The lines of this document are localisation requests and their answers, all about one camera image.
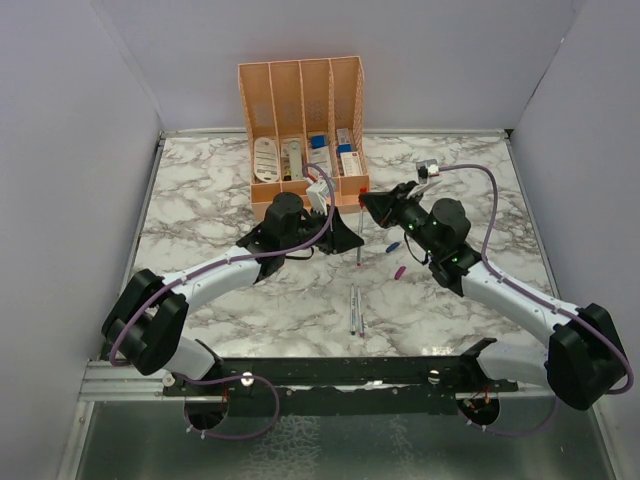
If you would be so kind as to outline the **red whiteboard marker pen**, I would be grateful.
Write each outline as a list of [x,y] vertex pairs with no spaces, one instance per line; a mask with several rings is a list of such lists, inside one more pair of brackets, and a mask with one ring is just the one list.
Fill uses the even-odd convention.
[[[363,223],[364,223],[364,208],[361,207],[358,214],[358,226],[357,226],[357,234],[362,240],[363,233]],[[358,246],[356,249],[356,265],[360,267],[362,265],[362,245]]]

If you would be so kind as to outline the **blue pen cap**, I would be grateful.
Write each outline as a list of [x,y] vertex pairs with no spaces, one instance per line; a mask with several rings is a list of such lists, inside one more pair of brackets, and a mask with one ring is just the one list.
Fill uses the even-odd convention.
[[392,251],[394,251],[395,249],[397,249],[400,246],[399,242],[394,242],[392,244],[390,244],[387,248],[386,248],[386,253],[390,253]]

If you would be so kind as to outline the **blue whiteboard marker pen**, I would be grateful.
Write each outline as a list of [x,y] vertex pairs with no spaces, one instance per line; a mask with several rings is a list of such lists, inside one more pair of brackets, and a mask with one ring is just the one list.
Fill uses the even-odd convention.
[[356,334],[356,328],[357,328],[357,311],[356,311],[356,287],[355,285],[351,285],[350,287],[350,315],[349,315],[349,322],[350,322],[350,334],[352,336],[355,336]]

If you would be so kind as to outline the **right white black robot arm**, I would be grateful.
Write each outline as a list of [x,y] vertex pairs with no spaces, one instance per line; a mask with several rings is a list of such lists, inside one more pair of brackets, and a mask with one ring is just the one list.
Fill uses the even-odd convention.
[[484,304],[528,331],[547,349],[542,366],[551,390],[566,405],[587,410],[613,391],[627,357],[610,313],[544,296],[486,261],[466,241],[471,223],[462,203],[437,200],[430,210],[411,192],[415,182],[388,192],[362,193],[361,204],[382,228],[399,226],[422,248],[437,283]]

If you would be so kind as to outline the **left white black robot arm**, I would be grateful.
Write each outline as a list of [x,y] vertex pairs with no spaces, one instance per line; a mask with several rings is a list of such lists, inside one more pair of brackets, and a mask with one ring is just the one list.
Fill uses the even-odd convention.
[[327,255],[363,246],[332,206],[308,212],[294,193],[276,195],[263,220],[209,263],[171,274],[143,269],[129,280],[103,323],[112,354],[144,375],[165,370],[206,395],[220,385],[220,357],[182,334],[188,315],[233,290],[273,275],[286,257],[315,248]]

